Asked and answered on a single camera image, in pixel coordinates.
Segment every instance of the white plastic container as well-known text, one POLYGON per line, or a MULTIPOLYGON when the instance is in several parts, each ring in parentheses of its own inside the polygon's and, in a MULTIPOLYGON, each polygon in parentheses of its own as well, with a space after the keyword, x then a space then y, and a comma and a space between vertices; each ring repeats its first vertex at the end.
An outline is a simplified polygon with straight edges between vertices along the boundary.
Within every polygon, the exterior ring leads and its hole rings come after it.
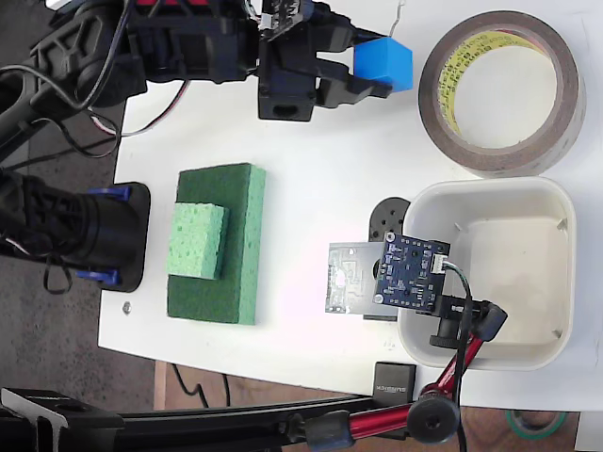
MULTIPOLYGON (((509 315, 472 368, 534 370, 562 352, 574 315, 576 212, 558 184, 524 177, 431 186, 412 202, 404 234, 448 242, 448 259, 464 271, 474 299, 493 301, 509 315)), ((454 273, 444 293, 464 296, 454 273)), ((398 325, 415 360, 448 363, 453 351, 429 344, 437 318, 401 309, 398 325)))

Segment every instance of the circuit board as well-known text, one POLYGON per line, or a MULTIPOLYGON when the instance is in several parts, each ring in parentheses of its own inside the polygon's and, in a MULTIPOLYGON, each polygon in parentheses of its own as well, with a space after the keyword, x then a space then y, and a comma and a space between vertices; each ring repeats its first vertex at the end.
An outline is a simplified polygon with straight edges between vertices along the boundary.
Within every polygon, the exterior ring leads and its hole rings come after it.
POLYGON ((444 290, 443 264, 449 252, 444 242, 387 233, 373 302, 433 311, 435 298, 444 290))

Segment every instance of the green sponge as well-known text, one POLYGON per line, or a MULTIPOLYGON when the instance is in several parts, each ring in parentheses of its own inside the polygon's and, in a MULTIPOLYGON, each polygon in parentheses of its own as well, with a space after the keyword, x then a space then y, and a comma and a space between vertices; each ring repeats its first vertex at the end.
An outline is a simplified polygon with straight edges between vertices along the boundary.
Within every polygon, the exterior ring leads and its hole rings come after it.
POLYGON ((180 173, 177 202, 212 203, 229 211, 218 280, 168 278, 168 315, 220 323, 255 323, 257 267, 266 173, 250 164, 180 173))
POLYGON ((214 204, 177 203, 171 221, 168 273, 216 280, 228 210, 214 204))

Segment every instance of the blue foam block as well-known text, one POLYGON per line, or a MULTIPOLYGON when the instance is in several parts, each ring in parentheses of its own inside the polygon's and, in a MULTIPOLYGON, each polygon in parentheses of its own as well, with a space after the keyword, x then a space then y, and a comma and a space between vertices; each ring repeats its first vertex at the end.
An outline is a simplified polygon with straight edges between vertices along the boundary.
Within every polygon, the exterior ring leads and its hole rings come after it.
POLYGON ((394 92, 412 89, 413 51, 392 38, 356 45, 354 75, 391 85, 394 92))

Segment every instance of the roll of tape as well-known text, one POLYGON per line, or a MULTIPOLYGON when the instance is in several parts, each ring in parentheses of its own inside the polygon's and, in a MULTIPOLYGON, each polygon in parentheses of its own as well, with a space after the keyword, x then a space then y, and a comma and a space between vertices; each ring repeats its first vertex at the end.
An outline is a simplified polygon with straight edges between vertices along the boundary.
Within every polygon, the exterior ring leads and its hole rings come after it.
POLYGON ((425 129, 440 151, 482 177, 537 175, 550 168, 578 138, 586 113, 583 83, 565 41, 539 19, 514 11, 486 12, 452 28, 425 64, 418 101, 425 129), (456 90, 473 61, 512 45, 550 58, 557 77, 553 107, 525 140, 499 149, 475 146, 463 139, 454 117, 456 90))

